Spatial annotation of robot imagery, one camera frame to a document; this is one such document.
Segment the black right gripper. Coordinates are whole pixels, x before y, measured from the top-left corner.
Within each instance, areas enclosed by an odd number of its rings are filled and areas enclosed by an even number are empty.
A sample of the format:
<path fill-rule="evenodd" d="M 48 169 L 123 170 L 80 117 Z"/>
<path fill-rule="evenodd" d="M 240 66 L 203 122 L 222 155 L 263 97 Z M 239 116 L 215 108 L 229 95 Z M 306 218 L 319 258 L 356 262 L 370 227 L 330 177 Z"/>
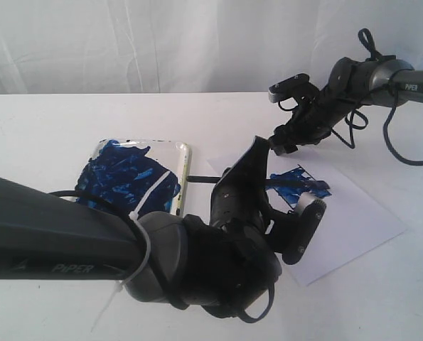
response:
<path fill-rule="evenodd" d="M 335 94 L 326 85 L 322 90 L 312 85 L 297 101 L 291 119 L 278 126 L 269 138 L 277 156 L 294 153 L 297 146 L 317 146 L 331 135 L 332 128 L 353 109 L 353 100 Z"/>

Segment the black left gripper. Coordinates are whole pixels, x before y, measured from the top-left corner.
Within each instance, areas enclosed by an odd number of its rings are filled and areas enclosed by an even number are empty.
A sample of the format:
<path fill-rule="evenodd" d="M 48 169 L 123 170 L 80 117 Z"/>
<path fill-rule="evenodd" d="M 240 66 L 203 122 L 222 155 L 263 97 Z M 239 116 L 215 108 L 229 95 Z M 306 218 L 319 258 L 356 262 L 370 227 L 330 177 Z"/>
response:
<path fill-rule="evenodd" d="M 265 186 L 268 140 L 256 136 L 210 196 L 210 222 L 186 215 L 188 263 L 181 299 L 204 309 L 246 309 L 263 294 L 271 308 L 282 274 L 277 258 L 295 229 L 293 211 L 274 209 Z"/>

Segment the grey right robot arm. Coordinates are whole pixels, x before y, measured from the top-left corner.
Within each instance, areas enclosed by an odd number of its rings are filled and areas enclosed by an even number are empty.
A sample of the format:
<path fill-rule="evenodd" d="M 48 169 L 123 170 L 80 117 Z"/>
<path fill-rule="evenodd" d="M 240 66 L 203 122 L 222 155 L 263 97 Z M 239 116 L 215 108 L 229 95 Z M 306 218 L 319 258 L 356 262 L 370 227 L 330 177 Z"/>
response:
<path fill-rule="evenodd" d="M 299 146 L 316 145 L 328 138 L 334 126 L 361 106 L 398 107 L 423 103 L 423 70 L 392 56 L 384 60 L 357 62 L 341 58 L 323 89 L 300 73 L 269 88 L 269 100 L 294 99 L 287 123 L 269 138 L 276 154 L 295 152 Z"/>

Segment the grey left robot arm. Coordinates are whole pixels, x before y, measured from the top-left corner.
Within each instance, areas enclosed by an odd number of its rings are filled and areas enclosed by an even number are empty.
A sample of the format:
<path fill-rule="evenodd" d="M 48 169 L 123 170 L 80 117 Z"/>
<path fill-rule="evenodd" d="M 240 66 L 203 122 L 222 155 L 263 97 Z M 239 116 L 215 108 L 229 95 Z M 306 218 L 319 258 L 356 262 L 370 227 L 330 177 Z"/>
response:
<path fill-rule="evenodd" d="M 0 178 L 0 279 L 116 280 L 137 300 L 239 315 L 272 295 L 314 225 L 266 194 L 268 143 L 216 182 L 211 219 L 171 214 L 181 185 L 148 148 L 108 141 L 72 191 L 42 193 Z"/>

